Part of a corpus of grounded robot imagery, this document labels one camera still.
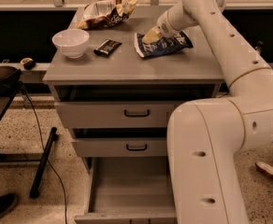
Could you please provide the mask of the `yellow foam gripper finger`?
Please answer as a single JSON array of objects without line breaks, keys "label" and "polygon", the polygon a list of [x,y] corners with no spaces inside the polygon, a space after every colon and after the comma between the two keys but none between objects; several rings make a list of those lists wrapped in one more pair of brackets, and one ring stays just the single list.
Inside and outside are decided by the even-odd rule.
[{"label": "yellow foam gripper finger", "polygon": [[142,38],[142,42],[150,44],[162,38],[162,34],[157,26],[152,27]]}]

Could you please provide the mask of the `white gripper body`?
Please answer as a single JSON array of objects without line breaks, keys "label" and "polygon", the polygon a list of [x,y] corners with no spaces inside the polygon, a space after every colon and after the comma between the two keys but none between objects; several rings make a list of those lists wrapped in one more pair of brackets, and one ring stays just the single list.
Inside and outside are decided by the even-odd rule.
[{"label": "white gripper body", "polygon": [[187,13],[182,2],[178,2],[160,16],[156,25],[163,37],[171,37],[188,27],[196,26],[197,21]]}]

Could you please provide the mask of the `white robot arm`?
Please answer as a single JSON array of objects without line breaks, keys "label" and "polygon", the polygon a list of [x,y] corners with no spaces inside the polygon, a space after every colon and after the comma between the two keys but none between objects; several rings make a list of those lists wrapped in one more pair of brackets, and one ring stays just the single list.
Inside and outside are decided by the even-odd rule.
[{"label": "white robot arm", "polygon": [[223,16],[221,0],[180,0],[157,21],[164,37],[199,25],[230,94],[178,106],[167,154],[178,224],[249,224],[234,155],[273,142],[273,70]]}]

